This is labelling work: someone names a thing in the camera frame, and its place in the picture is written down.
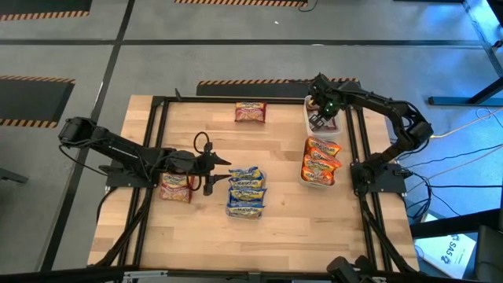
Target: wooden table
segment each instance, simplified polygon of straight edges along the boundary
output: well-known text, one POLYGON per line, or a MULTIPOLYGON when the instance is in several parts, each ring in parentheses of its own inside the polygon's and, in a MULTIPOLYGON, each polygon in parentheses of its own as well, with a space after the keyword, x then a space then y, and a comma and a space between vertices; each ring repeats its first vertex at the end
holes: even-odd
MULTIPOLYGON (((123 137, 142 143, 151 101, 151 96, 131 97, 123 137)), ((203 196, 202 190, 196 192, 191 204, 161 200, 156 188, 140 267, 319 273, 325 272, 338 255, 350 262, 364 255, 362 219, 348 166, 352 157, 344 113, 343 133, 337 139, 343 147, 337 158, 344 166, 335 173, 336 184, 329 189, 310 189, 298 183, 307 137, 302 105, 268 105, 265 124, 234 123, 234 108, 235 104, 170 103, 163 146, 193 151, 195 134, 205 130, 217 154, 233 164, 217 167, 216 174, 225 174, 233 167, 259 166, 268 176, 263 217, 258 221, 228 217, 227 181, 218 182, 209 197, 203 196)), ((386 149, 390 142, 384 117, 365 111, 365 120, 371 150, 386 149)), ((355 113, 354 121, 358 129, 355 113)), ((364 156, 359 130, 356 132, 359 154, 364 156)), ((131 192, 131 188, 118 189, 104 203, 89 264, 101 259, 122 233, 131 192)), ((402 200, 395 194, 381 193, 380 202, 387 235, 407 262, 418 268, 402 200)), ((132 239, 127 263, 132 261, 136 242, 135 236, 132 239)), ((373 243, 382 268, 375 235, 373 243)))

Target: concrete floor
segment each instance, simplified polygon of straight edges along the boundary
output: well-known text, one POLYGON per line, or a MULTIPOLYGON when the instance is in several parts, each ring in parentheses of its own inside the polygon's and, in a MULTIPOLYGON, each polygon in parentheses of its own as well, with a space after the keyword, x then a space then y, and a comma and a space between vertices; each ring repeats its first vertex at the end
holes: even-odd
MULTIPOLYGON (((0 39, 114 39, 126 4, 127 0, 95 0, 87 18, 2 22, 0 39)), ((484 7, 484 2, 470 5, 475 9, 484 7)), ((484 32, 490 29, 488 25, 484 25, 484 32)), ((479 38, 458 4, 319 0, 314 11, 299 13, 293 8, 142 0, 136 1, 126 39, 479 38)), ((112 47, 0 46, 0 50, 2 74, 76 79, 65 119, 90 114, 112 47)), ((475 119, 477 108, 431 107, 425 103, 426 97, 472 96, 497 78, 486 52, 478 46, 123 46, 99 124, 119 132, 132 94, 174 95, 177 87, 182 95, 194 95, 196 84, 205 79, 310 78, 318 72, 358 77, 367 90, 414 103, 436 134, 475 119)), ((503 114, 498 116, 503 121, 503 114)), ((39 268, 72 168, 57 151, 60 129, 61 125, 53 130, 0 127, 0 167, 30 177, 23 186, 0 182, 0 274, 39 268)), ((402 163, 407 166, 464 153, 496 145, 502 139, 503 129, 493 118, 433 140, 422 153, 402 163)), ((415 171, 429 176, 472 157, 416 167, 415 171)), ((501 184, 502 157, 503 152, 496 152, 431 182, 501 184)), ((108 162, 95 153, 87 159, 93 167, 108 162)), ((55 269, 86 265, 104 182, 101 176, 84 171, 55 269)), ((417 182, 407 180, 409 187, 417 182)), ((497 207, 501 190, 437 189, 436 193, 454 210, 467 214, 497 207)), ((425 188, 421 187, 408 200, 424 196, 425 188)), ((433 200, 431 210, 453 216, 438 200, 433 200)))

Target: table leg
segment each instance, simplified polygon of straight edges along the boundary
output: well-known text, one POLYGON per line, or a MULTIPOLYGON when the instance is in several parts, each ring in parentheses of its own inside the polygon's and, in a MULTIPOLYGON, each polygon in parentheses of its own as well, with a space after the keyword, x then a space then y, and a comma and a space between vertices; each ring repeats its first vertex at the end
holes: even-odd
POLYGON ((20 184, 24 184, 28 181, 28 178, 16 174, 14 172, 8 171, 6 169, 0 168, 0 179, 1 180, 10 180, 14 182, 18 182, 20 184))
POLYGON ((491 98, 503 90, 503 77, 491 83, 473 97, 430 97, 430 105, 503 107, 503 98, 491 98))
POLYGON ((441 237, 456 233, 474 232, 481 225, 499 230, 500 208, 462 215, 449 219, 439 219, 410 226, 412 238, 441 237))

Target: metal bracket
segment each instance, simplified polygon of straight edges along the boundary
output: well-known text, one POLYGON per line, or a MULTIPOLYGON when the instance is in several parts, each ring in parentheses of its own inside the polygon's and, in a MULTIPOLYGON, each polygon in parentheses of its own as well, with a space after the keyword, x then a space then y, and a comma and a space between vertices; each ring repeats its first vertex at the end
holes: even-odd
POLYGON ((151 107, 158 107, 161 106, 164 102, 165 97, 153 97, 152 98, 152 104, 150 105, 151 107))
POLYGON ((262 282, 262 274, 260 272, 249 272, 248 273, 248 281, 250 283, 261 283, 262 282))
POLYGON ((124 279, 132 280, 151 277, 167 277, 167 274, 167 270, 130 271, 124 272, 124 279))

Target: plastic container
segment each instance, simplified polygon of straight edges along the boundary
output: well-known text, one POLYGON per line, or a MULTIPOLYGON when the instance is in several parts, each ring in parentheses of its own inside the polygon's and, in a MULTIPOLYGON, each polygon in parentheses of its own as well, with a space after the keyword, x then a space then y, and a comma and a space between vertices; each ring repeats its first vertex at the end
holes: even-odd
POLYGON ((343 129, 341 127, 341 123, 340 123, 340 112, 337 113, 337 115, 335 117, 337 129, 335 129, 335 130, 317 130, 317 131, 312 131, 310 129, 310 127, 309 127, 309 117, 307 116, 307 109, 306 109, 307 103, 310 100, 311 100, 311 96, 310 95, 308 95, 308 96, 306 96, 306 98, 304 98, 303 112, 304 112, 304 121, 305 121, 305 124, 306 124, 307 135, 311 136, 311 137, 315 137, 315 138, 324 139, 326 141, 332 141, 332 142, 334 142, 336 136, 338 134, 342 133, 342 131, 343 131, 343 129))

